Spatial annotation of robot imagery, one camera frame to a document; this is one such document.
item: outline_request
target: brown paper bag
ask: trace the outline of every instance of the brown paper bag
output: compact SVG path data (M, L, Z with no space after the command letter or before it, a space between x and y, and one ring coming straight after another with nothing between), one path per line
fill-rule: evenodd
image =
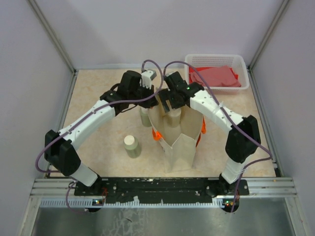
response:
M165 153L165 172L191 169L204 124L203 115L188 106L166 114L159 102L158 106L148 109L148 116L154 139L160 143Z

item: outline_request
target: gray wall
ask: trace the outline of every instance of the gray wall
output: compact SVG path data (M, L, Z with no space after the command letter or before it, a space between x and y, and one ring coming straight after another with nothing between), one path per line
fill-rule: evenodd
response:
M25 0L0 8L0 234L16 235L44 135L56 128L71 79Z
M103 68L189 53L240 54L248 64L282 0L37 2L74 66Z
M292 1L254 69L284 173L315 234L315 1Z

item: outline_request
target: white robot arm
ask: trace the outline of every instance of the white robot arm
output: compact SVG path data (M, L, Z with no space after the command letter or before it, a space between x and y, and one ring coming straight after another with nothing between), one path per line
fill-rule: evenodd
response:
M147 70L141 74L127 71L123 75L121 82L117 84L117 91L112 88L104 93L100 100L84 115L59 132L53 130L47 132L45 136L46 145L58 136L63 136L63 138L45 152L45 159L65 176L72 177L86 186L92 186L99 176L81 162L76 151L101 125L129 106L129 103L119 103L112 106L107 106L106 104L113 101L138 100L150 96L153 94L152 80L155 77L156 73L153 70ZM157 104L155 97L139 103L144 108Z
M211 119L227 134L225 151L228 160L221 176L228 184L233 184L239 178L241 171L248 163L250 156L256 151L257 146L232 126L221 108L225 109L239 128L260 143L257 119L253 116L245 118L226 108L223 104L217 105L203 86L197 83L188 85L178 72L168 74L165 81L168 89L162 90L163 98L160 97L165 112L169 110L169 108L165 108L167 106L166 100L169 100L173 109L187 105Z

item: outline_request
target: red cloth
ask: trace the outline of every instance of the red cloth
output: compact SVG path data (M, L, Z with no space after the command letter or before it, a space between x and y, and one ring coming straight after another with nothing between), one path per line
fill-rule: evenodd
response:
M222 67L212 67L199 71L199 73L211 87L241 86L240 82L238 82L238 80L235 78L235 75L227 65ZM197 82L200 85L205 86L205 84L202 82L201 78L197 75L196 72L190 73L189 76L193 82Z

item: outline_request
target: purple cable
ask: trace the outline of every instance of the purple cable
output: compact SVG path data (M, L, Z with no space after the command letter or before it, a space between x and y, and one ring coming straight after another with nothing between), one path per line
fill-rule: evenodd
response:
M152 95L150 95L150 96L148 96L148 97L146 97L146 98L143 98L143 99L138 99L138 100L122 100L122 101L110 102L110 103L107 103L107 104L105 104L105 105L103 105L103 106L100 106L100 107L96 108L96 109L94 110L94 112L97 112L97 111L99 111L99 110L101 110L101 109L103 109L103 108L105 108L105 107L108 107L108 106L111 106L111 105L114 105L114 104L118 104L118 103L138 103L138 102L144 102L144 101L146 101L146 100L149 100L149 99L153 98L155 95L157 95L157 93L161 90L161 88L162 88L162 86L163 86L163 83L164 83L163 73L162 73L162 70L161 70L161 68L159 67L159 65L158 65L155 61L150 60L150 59L145 60L145 61L142 63L142 67L141 67L141 71L142 71L142 72L144 71L144 65L145 65L145 63L147 63L147 62L153 63L153 64L157 67L157 69L158 69L158 71L159 71L159 73L160 73L160 75L161 75L161 83L160 83L158 89L156 90L156 92L154 92ZM90 117L92 114L94 114L94 113L93 113L93 112L90 112L90 113L86 114L81 120L79 120L74 126L72 126L72 127L69 129L68 132L65 132L64 134L62 134L62 135L60 135L59 137L57 137L56 139L54 139L52 142L50 142L50 143L39 153L39 155L37 156L36 161L35 161L35 167L36 167L36 169L37 169L39 172L42 172L42 173L57 173L57 172L59 172L59 171L51 171L51 170L47 170L47 171L46 171L46 170L40 169L40 167L38 166L38 163L39 163L39 160L40 160L41 156L42 156L42 155L45 153L45 151L47 151L48 148L50 148L54 143L58 142L58 140L62 139L62 138L63 138L64 136L66 136L68 133L71 133L76 127L78 127L83 121L85 121L85 120L86 120L88 117Z
M71 189L73 188L73 186L74 186L76 183L77 183L77 182L73 182L73 183L71 183L71 184L69 185L68 191L67 191L67 193L65 194L65 204L66 204L67 208L68 208L69 210L71 210L73 213L83 215L83 214L85 214L85 213L87 213L87 212L86 212L86 211L77 211L77 210L72 209L72 208L70 207L69 202L68 202L69 193L70 193Z
M180 60L175 60L175 61L172 61L170 63L168 63L165 68L164 68L164 71L163 71L163 76L165 76L165 73L166 73L166 68L171 65L171 64L175 64L175 63L181 63L181 64L184 64L184 65L187 65L189 66L191 69L193 69L196 74L201 78L202 82L206 85L207 89L208 89L208 92L209 94L213 97L214 101L216 102L217 105L220 105L220 102L217 100L216 96L214 95L212 89L210 88L210 86L208 85L208 83L205 81L205 79L201 76L201 74L197 71L197 69L195 67L193 67L192 65L188 64L187 62L184 62L184 61L180 61ZM249 136L247 133L245 133L240 127L238 127L234 121L230 118L230 116L228 115L228 113L226 112L226 110L221 107L221 110L222 112L224 113L224 115L226 116L226 118L228 119L229 122L231 122L231 124L234 126L234 128L239 131L242 135L244 135L246 138L248 138L252 143L254 143L256 146L260 147L261 149L263 149L268 155L269 157L267 158L261 158L261 159L258 159L258 160L255 160L255 161L252 161L250 163L248 163L247 165L245 165L241 171L241 174L236 182L236 185L235 185L235 191L234 191L234 199L233 199L233 205L232 205L232 210L231 212L233 212L234 210L234 206L235 206L235 202L236 202L236 197L237 197L237 190L238 190L238 186L240 184L240 181L241 181L241 178L243 176L243 172L244 170L248 167L248 166L251 166L252 164L255 164L257 162L261 162L261 161L267 161L267 160L270 160L272 158L272 153L271 151L269 151L267 148L265 148L263 145L261 145L260 143L258 143L255 139L253 139L251 136Z

